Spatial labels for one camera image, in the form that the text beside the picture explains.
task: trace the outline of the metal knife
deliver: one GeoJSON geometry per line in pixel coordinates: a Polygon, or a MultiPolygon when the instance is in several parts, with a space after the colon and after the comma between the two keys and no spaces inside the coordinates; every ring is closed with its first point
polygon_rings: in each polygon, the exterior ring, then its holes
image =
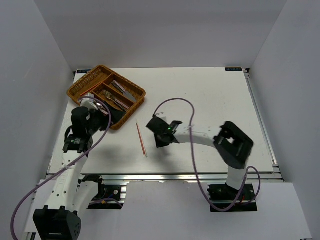
{"type": "Polygon", "coordinates": [[[137,100],[135,99],[135,97],[128,92],[127,90],[124,89],[123,86],[121,86],[116,80],[114,80],[112,83],[112,86],[114,86],[116,89],[118,89],[125,97],[127,97],[128,99],[130,99],[132,102],[136,102],[137,100]]]}

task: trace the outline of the white wall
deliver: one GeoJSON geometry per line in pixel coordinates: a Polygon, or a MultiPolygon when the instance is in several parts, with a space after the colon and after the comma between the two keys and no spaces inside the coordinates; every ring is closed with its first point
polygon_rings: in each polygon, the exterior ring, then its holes
{"type": "Polygon", "coordinates": [[[288,0],[251,69],[284,178],[320,239],[320,2],[288,0]]]}
{"type": "MultiPolygon", "coordinates": [[[[46,174],[72,72],[33,0],[0,4],[0,235],[16,204],[46,174]]],[[[21,237],[31,199],[16,218],[21,237]]]]}
{"type": "Polygon", "coordinates": [[[73,70],[249,68],[287,0],[35,0],[73,70]]]}

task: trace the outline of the cutlery tray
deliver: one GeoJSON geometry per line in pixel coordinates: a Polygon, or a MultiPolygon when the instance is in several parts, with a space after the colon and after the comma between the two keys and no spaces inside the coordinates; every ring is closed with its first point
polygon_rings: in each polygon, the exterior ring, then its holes
{"type": "Polygon", "coordinates": [[[101,101],[106,101],[109,105],[121,111],[121,109],[112,100],[104,96],[103,90],[110,92],[114,96],[114,98],[129,107],[121,120],[110,127],[112,130],[120,129],[122,125],[125,124],[125,122],[145,101],[146,91],[144,89],[103,65],[96,66],[86,75],[81,77],[68,89],[67,95],[76,104],[80,105],[78,99],[83,93],[88,92],[94,94],[95,98],[101,101]],[[131,93],[136,99],[136,102],[131,101],[118,89],[116,89],[111,84],[114,80],[116,80],[126,91],[131,93]]]}

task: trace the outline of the fork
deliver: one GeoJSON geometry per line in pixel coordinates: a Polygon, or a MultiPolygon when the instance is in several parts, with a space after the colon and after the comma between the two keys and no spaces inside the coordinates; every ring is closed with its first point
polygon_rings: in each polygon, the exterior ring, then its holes
{"type": "Polygon", "coordinates": [[[104,94],[104,96],[113,101],[119,108],[121,108],[123,111],[127,111],[129,109],[129,107],[127,105],[125,105],[124,103],[122,103],[121,101],[119,101],[118,99],[116,99],[110,92],[103,90],[102,93],[104,94]]]}

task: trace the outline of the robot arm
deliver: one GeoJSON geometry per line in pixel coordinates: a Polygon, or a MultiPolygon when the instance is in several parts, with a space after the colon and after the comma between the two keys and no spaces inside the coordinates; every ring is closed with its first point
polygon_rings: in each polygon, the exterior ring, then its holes
{"type": "MultiPolygon", "coordinates": [[[[106,130],[108,116],[90,100],[83,100],[81,106],[72,111],[71,121],[72,126],[65,132],[61,168],[92,147],[92,136],[99,130],[106,130]]],[[[35,210],[33,221],[42,240],[78,239],[81,215],[99,192],[96,182],[82,181],[79,185],[87,157],[82,157],[58,176],[44,208],[35,210]]]]}
{"type": "MultiPolygon", "coordinates": [[[[154,133],[157,148],[172,143],[190,143],[189,125],[181,121],[166,123],[165,117],[154,116],[146,126],[154,133]]],[[[226,121],[221,127],[192,127],[194,144],[216,148],[228,165],[226,185],[239,190],[246,174],[248,157],[254,142],[234,123],[226,121]]]]}

